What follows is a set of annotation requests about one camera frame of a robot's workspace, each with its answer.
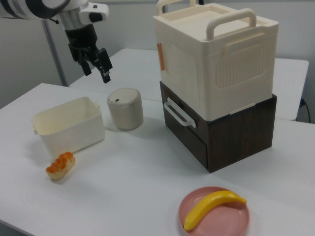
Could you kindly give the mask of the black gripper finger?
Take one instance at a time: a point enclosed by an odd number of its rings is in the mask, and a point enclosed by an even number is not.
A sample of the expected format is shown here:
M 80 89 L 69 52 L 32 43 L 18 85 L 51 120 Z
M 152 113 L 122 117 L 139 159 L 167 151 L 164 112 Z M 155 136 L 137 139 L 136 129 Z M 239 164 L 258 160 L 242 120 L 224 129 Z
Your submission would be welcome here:
M 108 83 L 110 78 L 110 70 L 113 68 L 106 49 L 102 48 L 96 52 L 95 67 L 99 70 L 103 82 Z
M 86 62 L 86 61 L 82 62 L 81 67 L 83 69 L 85 76 L 88 76 L 91 74 L 91 68 L 90 68 L 88 62 Z

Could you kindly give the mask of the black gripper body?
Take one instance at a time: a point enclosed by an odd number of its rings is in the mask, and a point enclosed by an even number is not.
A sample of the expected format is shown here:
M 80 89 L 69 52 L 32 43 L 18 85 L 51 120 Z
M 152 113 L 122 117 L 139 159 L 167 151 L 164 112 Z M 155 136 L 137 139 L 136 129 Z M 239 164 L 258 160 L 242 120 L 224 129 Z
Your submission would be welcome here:
M 65 30 L 65 33 L 75 62 L 80 65 L 87 61 L 93 65 L 99 63 L 98 48 L 96 46 L 97 35 L 92 24 L 79 29 Z

